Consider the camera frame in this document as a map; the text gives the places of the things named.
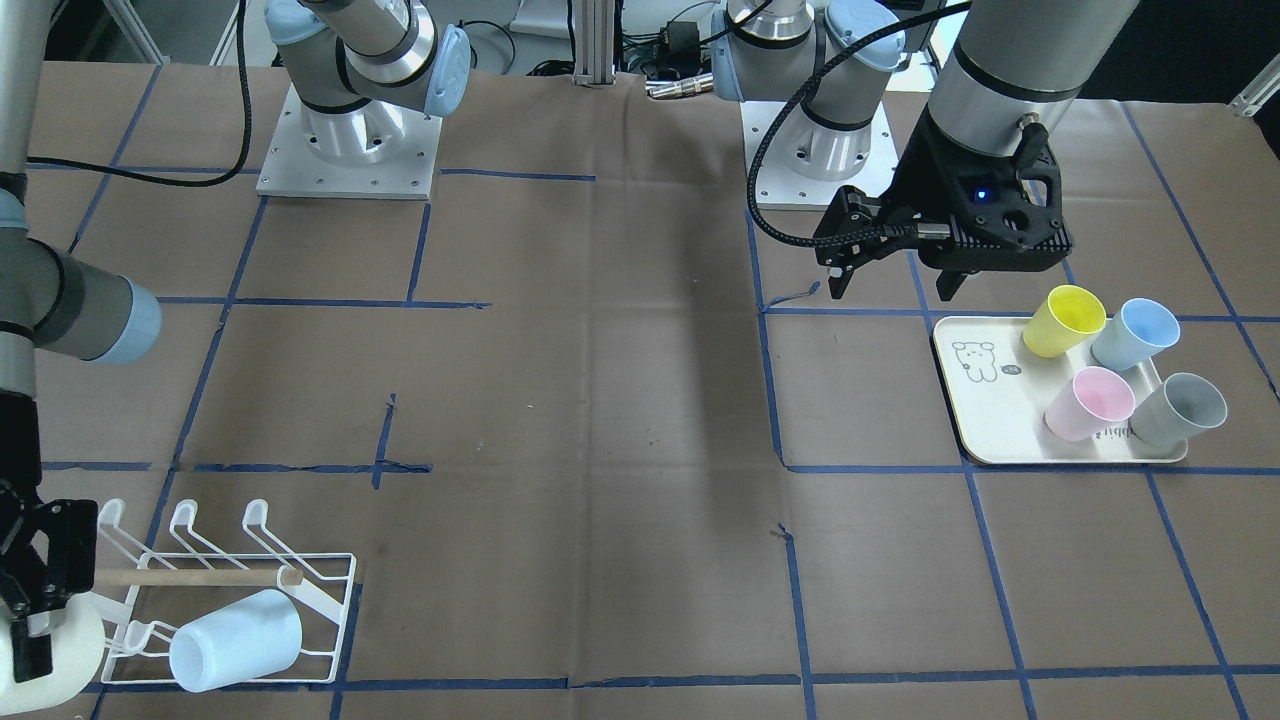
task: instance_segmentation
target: rectangular tray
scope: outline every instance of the rectangular tray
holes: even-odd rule
[[[1187,441],[1160,448],[1138,439],[1128,423],[1094,437],[1066,442],[1044,425],[1044,410],[1071,377],[1097,365],[1089,342],[1044,359],[1023,345],[1028,318],[948,316],[933,328],[933,351],[942,369],[960,442],[991,465],[1176,462]],[[1151,360],[1120,373],[1140,404],[1160,375]]]

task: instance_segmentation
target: light blue cup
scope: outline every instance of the light blue cup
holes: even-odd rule
[[[1103,368],[1120,373],[1171,347],[1180,336],[1178,318],[1167,307],[1134,297],[1120,306],[1093,340],[1093,357]]]

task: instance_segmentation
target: cartoon bear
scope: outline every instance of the cartoon bear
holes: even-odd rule
[[[996,382],[996,345],[992,342],[952,342],[960,365],[975,383]]]

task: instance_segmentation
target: wooden dowel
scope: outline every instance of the wooden dowel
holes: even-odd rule
[[[278,568],[260,570],[110,570],[99,569],[93,574],[95,585],[147,585],[147,587],[239,587],[274,588]],[[301,585],[302,570],[288,568],[280,577],[282,585]]]

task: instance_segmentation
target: cup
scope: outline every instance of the cup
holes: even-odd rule
[[[301,651],[302,620],[293,601],[265,589],[178,628],[169,670],[182,689],[200,693],[279,673]]]
[[[1057,357],[1073,346],[1098,334],[1107,310],[1092,292],[1074,284],[1050,291],[1036,315],[1023,329],[1027,348],[1041,357]]]
[[[1147,357],[1171,347],[1181,336],[1178,318],[1167,307],[1134,297],[1120,306],[1116,316],[1093,338],[1093,359],[1108,370],[1121,373]]]
[[[1226,421],[1226,400],[1213,383],[1174,373],[1142,401],[1129,419],[1133,433],[1156,447],[1170,447]]]
[[[1091,365],[1075,373],[1071,382],[1057,393],[1044,411],[1044,424],[1057,437],[1079,442],[1128,420],[1133,406],[1133,388],[1124,378],[1106,368]]]

